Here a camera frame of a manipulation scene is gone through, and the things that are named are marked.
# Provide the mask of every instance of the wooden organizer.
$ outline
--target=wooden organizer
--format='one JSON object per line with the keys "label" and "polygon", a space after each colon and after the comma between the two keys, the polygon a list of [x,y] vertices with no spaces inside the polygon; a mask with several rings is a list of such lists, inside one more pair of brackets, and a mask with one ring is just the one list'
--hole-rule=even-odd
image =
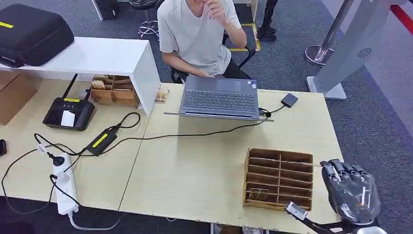
{"label": "wooden organizer", "polygon": [[126,105],[138,107],[139,98],[129,77],[109,76],[109,79],[99,79],[105,84],[105,89],[95,89],[91,86],[91,98],[99,104]]}
{"label": "wooden organizer", "polygon": [[284,210],[292,201],[311,210],[313,156],[248,149],[244,164],[243,206]]}

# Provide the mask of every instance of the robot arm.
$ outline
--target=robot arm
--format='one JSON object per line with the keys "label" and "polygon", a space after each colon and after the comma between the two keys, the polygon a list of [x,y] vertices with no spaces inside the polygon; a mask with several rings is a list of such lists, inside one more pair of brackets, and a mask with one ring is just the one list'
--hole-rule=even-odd
{"label": "robot arm", "polygon": [[[342,221],[315,223],[306,218],[307,211],[293,202],[285,207],[287,213],[319,234],[386,234],[377,224],[380,200],[374,177],[360,166],[342,163],[338,159],[320,164],[330,205]],[[335,233],[331,231],[333,228],[342,228],[342,231]]]}

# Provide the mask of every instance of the stand base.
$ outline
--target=stand base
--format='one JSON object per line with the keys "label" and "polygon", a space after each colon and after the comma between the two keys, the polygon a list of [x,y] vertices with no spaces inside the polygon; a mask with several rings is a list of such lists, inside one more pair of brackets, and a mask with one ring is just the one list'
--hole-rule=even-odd
{"label": "stand base", "polygon": [[[317,88],[313,82],[314,77],[307,77],[307,86],[311,93],[318,93]],[[332,100],[346,100],[347,96],[343,90],[343,86],[339,83],[326,94],[324,94],[325,99]]]}
{"label": "stand base", "polygon": [[320,48],[321,48],[320,45],[312,45],[312,46],[307,47],[304,52],[305,60],[307,60],[307,62],[313,65],[317,65],[320,67],[324,66],[327,63],[330,56],[334,53],[334,50],[328,48],[328,50],[326,51],[326,54],[324,55],[324,58],[316,60],[316,56],[319,53]]}
{"label": "stand base", "polygon": [[143,37],[143,35],[156,34],[156,37],[159,41],[158,21],[152,20],[141,23],[138,29],[138,34],[141,35],[141,38]]}

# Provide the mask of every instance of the yellow label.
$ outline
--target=yellow label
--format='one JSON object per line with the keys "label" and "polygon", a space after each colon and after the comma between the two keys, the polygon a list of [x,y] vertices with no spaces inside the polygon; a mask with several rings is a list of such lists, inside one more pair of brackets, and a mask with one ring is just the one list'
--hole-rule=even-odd
{"label": "yellow label", "polygon": [[3,23],[3,22],[0,22],[0,26],[6,27],[6,28],[13,28],[14,27],[13,25],[10,25],[8,23]]}
{"label": "yellow label", "polygon": [[71,101],[71,102],[80,102],[79,99],[74,99],[74,98],[65,98],[65,101]]}
{"label": "yellow label", "polygon": [[92,147],[93,147],[93,148],[96,148],[96,146],[97,146],[101,141],[103,141],[103,139],[105,139],[107,136],[108,136],[108,135],[107,135],[106,133],[103,134],[103,136],[102,136],[99,140],[97,140],[97,142],[95,142],[95,143],[92,145]]}

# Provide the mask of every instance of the white t-shirt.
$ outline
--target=white t-shirt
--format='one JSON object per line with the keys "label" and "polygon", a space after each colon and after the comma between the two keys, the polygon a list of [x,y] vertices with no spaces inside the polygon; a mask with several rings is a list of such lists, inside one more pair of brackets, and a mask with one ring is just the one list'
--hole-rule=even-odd
{"label": "white t-shirt", "polygon": [[[232,0],[220,1],[226,18],[241,28]],[[186,0],[165,0],[158,9],[158,27],[162,52],[176,51],[183,61],[212,76],[225,72],[231,53],[222,45],[224,27],[209,19],[206,7],[198,18]]]}

